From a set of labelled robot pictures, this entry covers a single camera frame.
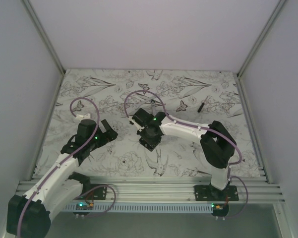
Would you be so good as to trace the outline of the aluminium rail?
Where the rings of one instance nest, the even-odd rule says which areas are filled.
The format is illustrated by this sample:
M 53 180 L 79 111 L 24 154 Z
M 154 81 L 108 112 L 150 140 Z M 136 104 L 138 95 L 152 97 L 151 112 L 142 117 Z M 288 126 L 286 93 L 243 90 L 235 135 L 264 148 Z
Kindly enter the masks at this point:
M 249 203 L 284 203 L 280 186 L 266 177 L 242 178 L 249 193 Z M 208 177 L 180 178 L 106 178 L 94 177 L 92 183 L 112 186 L 120 202 L 193 202 L 194 186 L 209 185 Z

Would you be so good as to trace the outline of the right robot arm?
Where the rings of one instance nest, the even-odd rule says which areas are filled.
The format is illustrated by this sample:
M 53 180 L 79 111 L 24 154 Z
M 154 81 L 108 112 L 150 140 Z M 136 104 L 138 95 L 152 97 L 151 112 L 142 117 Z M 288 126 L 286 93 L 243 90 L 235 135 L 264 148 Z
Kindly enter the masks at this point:
M 221 122 L 192 123 L 173 118 L 165 112 L 152 115 L 142 108 L 128 117 L 128 120 L 136 126 L 140 144 L 149 151 L 158 146 L 163 135 L 179 137 L 200 145 L 206 162 L 210 165 L 211 197 L 219 201 L 227 196 L 229 162 L 236 151 L 237 143 Z

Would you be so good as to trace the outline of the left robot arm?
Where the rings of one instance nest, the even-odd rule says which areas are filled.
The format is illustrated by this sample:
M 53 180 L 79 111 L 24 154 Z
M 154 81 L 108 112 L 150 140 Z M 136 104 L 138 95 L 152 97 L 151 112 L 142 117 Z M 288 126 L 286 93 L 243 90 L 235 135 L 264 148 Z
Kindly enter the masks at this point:
M 106 120 L 105 131 L 97 122 L 83 119 L 77 133 L 61 149 L 46 174 L 23 195 L 14 195 L 8 203 L 6 231 L 19 238 L 44 238 L 54 218 L 73 200 L 105 199 L 106 184 L 92 184 L 76 170 L 90 153 L 118 136 Z

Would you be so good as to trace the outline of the black handled tool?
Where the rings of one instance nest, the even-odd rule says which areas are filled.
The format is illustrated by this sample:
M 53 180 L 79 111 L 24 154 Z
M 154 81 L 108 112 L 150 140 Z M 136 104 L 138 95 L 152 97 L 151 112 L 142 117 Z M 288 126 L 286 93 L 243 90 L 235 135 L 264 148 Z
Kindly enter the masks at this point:
M 198 108 L 197 112 L 201 113 L 202 111 L 207 111 L 209 106 L 209 96 L 207 96 L 201 103 L 200 107 Z

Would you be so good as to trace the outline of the floral table mat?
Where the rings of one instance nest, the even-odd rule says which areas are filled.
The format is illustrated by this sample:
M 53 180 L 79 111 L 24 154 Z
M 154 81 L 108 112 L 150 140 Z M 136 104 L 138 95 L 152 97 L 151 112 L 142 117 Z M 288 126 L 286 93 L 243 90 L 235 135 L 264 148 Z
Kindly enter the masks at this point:
M 93 151 L 79 167 L 90 176 L 107 177 L 195 177 L 206 176 L 210 167 L 201 147 L 181 138 L 164 136 L 150 152 L 139 143 L 136 127 L 127 116 L 137 109 L 136 93 L 155 96 L 176 118 L 210 124 L 221 122 L 242 154 L 232 175 L 258 177 L 258 165 L 235 79 L 230 72 L 172 70 L 80 70 L 67 71 L 60 88 L 51 123 L 34 176 L 51 168 L 61 148 L 77 132 L 77 114 L 106 119 L 117 139 Z M 198 113 L 209 96 L 207 111 Z M 141 108 L 152 114 L 148 104 Z

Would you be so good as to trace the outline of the open end wrench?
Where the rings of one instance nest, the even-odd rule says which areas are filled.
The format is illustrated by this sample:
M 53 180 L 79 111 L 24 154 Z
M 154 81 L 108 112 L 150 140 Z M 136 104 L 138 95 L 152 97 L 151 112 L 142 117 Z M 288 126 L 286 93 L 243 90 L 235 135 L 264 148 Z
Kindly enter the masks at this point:
M 142 95 L 140 93 L 136 93 L 135 95 L 132 96 L 132 98 L 136 100 L 136 102 L 133 103 L 133 107 L 136 108 L 136 109 L 141 108 L 145 104 L 148 104 L 149 106 L 151 106 L 150 101 L 152 99 L 156 101 L 156 106 L 157 107 L 162 106 L 162 103 L 155 96 L 149 97 L 149 96 L 146 96 L 146 95 Z

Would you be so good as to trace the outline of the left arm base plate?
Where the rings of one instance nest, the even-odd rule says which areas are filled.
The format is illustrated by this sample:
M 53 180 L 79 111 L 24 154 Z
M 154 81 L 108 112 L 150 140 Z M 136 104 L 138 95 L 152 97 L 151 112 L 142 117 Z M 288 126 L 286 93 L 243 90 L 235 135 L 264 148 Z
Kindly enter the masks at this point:
M 105 184 L 91 184 L 89 188 L 83 190 L 74 200 L 105 200 L 107 187 Z

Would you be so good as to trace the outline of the black fuse box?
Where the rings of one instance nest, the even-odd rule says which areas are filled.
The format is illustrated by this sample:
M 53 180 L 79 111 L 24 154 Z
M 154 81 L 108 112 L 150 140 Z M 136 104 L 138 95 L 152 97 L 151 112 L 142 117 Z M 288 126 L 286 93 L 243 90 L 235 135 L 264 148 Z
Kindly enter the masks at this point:
M 152 152 L 160 144 L 160 142 L 160 140 L 147 142 L 143 138 L 139 139 L 139 143 L 150 152 Z

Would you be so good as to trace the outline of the controller board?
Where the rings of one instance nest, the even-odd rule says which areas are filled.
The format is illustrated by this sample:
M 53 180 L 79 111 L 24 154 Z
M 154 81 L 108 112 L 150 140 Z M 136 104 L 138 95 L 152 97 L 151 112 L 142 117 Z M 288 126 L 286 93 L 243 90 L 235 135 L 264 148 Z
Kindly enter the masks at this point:
M 213 209 L 213 211 L 215 210 L 218 210 L 218 211 L 223 211 L 225 209 L 228 209 L 229 205 L 228 204 L 215 204 L 215 203 L 212 203 L 211 204 L 211 207 Z
M 85 210 L 93 210 L 93 204 L 89 203 L 89 202 L 78 202 L 76 204 L 76 210 L 81 210 L 81 211 L 85 211 Z

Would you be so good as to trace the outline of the right controller board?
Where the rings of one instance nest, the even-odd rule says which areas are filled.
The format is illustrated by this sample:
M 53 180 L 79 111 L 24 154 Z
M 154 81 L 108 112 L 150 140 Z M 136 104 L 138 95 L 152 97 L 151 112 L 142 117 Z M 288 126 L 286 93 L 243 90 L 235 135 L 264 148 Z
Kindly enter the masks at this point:
M 213 211 L 215 210 L 218 210 L 218 211 L 223 211 L 225 209 L 228 209 L 229 205 L 228 204 L 215 204 L 215 203 L 212 203 L 211 204 L 211 207 L 213 209 Z

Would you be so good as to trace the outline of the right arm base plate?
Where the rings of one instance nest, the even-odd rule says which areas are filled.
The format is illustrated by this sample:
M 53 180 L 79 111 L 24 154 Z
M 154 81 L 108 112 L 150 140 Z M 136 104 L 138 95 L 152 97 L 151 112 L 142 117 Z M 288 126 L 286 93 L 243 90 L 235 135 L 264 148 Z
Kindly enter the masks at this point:
M 210 185 L 195 185 L 194 195 L 196 201 L 239 201 L 238 190 L 234 185 L 228 184 L 223 190 Z

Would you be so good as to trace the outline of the left controller board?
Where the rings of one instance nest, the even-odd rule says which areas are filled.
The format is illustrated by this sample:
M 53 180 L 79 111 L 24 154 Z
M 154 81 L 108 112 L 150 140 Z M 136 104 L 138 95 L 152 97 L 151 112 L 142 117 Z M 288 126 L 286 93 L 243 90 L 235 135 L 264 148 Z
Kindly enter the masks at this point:
M 78 202 L 76 204 L 76 210 L 81 210 L 81 211 L 85 211 L 85 210 L 93 210 L 93 204 L 89 203 L 89 202 Z

